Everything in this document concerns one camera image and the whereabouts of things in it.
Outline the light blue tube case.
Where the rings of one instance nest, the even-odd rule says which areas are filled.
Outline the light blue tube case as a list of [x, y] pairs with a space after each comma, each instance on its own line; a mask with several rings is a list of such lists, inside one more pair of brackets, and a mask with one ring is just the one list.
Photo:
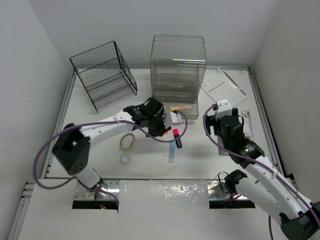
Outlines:
[[168, 162], [174, 163], [175, 160], [175, 150], [176, 150], [176, 142], [173, 141], [169, 145], [169, 156], [168, 156]]

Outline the clear plastic drawer cabinet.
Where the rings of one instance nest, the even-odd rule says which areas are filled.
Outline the clear plastic drawer cabinet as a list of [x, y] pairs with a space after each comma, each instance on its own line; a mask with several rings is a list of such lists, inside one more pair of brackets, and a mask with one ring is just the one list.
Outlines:
[[198, 97], [207, 68], [201, 35], [156, 34], [150, 55], [151, 94], [170, 107], [188, 106], [189, 120], [199, 116]]

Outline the beige masking tape roll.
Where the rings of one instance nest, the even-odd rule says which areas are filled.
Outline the beige masking tape roll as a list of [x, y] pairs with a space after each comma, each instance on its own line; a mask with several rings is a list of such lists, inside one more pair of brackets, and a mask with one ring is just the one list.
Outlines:
[[121, 151], [129, 151], [133, 148], [136, 142], [136, 137], [133, 133], [126, 133], [119, 141], [119, 148]]

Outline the orange glue tube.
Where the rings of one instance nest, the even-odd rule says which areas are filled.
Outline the orange glue tube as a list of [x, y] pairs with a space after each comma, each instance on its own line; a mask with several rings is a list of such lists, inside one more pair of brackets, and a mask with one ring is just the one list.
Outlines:
[[191, 105], [182, 105], [182, 106], [171, 106], [170, 110], [173, 111], [191, 111], [192, 106]]

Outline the clear tape roll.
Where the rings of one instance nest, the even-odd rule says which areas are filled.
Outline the clear tape roll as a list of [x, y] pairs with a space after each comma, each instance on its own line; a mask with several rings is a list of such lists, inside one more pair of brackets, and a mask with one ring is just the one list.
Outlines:
[[131, 162], [131, 156], [129, 154], [123, 153], [119, 158], [119, 162], [122, 165], [128, 165]]

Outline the pink highlighter black body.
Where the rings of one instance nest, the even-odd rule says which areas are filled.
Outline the pink highlighter black body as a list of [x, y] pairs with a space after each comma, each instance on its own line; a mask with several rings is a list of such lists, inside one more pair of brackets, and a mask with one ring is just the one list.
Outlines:
[[182, 142], [181, 142], [181, 139], [180, 139], [180, 132], [177, 128], [174, 128], [172, 130], [172, 133], [173, 133], [173, 137], [175, 139], [175, 143], [176, 143], [176, 147], [178, 149], [181, 149], [183, 146], [182, 146]]

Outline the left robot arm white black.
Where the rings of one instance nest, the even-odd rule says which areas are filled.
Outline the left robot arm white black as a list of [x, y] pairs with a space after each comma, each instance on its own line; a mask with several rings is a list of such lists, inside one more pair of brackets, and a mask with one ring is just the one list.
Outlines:
[[147, 128], [152, 137], [160, 137], [170, 129], [163, 103], [150, 97], [145, 103], [124, 108], [94, 125], [65, 126], [52, 153], [70, 176], [75, 176], [90, 189], [98, 187], [101, 177], [88, 166], [90, 150], [122, 133]]

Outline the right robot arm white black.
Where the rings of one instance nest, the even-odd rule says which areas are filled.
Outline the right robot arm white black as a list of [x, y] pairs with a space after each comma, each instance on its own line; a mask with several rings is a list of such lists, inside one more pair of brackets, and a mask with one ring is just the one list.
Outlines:
[[302, 195], [273, 166], [264, 151], [245, 137], [244, 121], [237, 108], [214, 104], [214, 115], [203, 115], [206, 136], [217, 136], [218, 148], [228, 153], [241, 169], [224, 178], [230, 195], [247, 197], [278, 223], [289, 240], [308, 240], [320, 229], [320, 204]]

